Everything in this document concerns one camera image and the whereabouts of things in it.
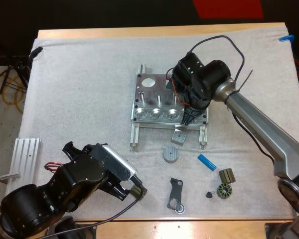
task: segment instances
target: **small black knob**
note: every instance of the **small black knob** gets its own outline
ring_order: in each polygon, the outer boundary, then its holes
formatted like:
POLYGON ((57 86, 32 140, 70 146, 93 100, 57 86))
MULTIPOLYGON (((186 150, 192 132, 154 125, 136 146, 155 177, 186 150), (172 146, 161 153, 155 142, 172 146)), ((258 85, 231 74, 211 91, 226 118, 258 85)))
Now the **small black knob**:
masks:
POLYGON ((206 197, 207 198, 212 198, 214 192, 207 192, 206 197))

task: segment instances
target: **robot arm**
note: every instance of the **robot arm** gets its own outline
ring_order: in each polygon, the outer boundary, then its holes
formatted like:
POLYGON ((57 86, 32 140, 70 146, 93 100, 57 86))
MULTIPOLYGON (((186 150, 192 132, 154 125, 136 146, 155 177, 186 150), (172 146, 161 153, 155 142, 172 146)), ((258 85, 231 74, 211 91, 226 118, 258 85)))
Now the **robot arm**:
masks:
POLYGON ((273 156, 274 175, 280 177, 278 188, 299 213, 299 143, 236 90, 236 82, 230 78, 226 64, 212 61, 203 66, 189 52, 174 67, 172 80, 188 105, 184 110, 184 125, 208 107, 211 100, 228 106, 273 156))
POLYGON ((20 187, 6 195, 0 206, 0 238, 33 236, 76 210, 100 189, 123 201, 131 193, 140 200, 147 189, 137 171, 107 144, 86 145, 82 150, 67 143, 63 152, 71 160, 60 166, 45 185, 20 187), (131 190, 121 181, 131 180, 131 190))

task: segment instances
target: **blue cylinder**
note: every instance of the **blue cylinder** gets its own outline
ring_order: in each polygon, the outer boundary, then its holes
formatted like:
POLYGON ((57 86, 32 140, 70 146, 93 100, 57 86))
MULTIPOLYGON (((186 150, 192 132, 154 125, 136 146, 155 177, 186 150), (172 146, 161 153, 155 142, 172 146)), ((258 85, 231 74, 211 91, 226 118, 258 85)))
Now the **blue cylinder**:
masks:
POLYGON ((199 161, 201 161, 203 164, 205 164, 211 171, 214 171, 217 167, 215 164, 210 162, 204 155, 200 154, 198 156, 199 161))

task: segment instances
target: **black metal bracket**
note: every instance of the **black metal bracket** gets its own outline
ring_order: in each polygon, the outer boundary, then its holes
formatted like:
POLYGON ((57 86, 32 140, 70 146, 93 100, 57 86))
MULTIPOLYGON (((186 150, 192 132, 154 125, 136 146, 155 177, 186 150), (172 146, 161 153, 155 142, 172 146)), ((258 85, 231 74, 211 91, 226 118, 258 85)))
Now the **black metal bracket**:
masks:
POLYGON ((171 178, 170 183, 172 185, 172 189, 170 192, 167 207, 179 211, 181 204, 181 190, 183 189, 183 181, 171 178))

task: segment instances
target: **blue clip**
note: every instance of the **blue clip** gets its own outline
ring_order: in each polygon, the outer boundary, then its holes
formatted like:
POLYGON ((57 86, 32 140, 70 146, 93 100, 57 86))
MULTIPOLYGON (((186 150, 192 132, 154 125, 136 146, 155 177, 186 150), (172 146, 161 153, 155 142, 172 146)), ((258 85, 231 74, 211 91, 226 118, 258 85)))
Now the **blue clip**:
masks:
POLYGON ((291 34, 291 35, 283 36, 283 37, 279 38, 279 41, 287 41, 287 40, 289 40, 291 43, 293 43, 295 40, 295 35, 291 34))
POLYGON ((216 169, 216 166, 212 162, 210 162, 204 155, 200 154, 198 156, 198 159, 203 164, 205 164, 211 171, 214 171, 216 169))

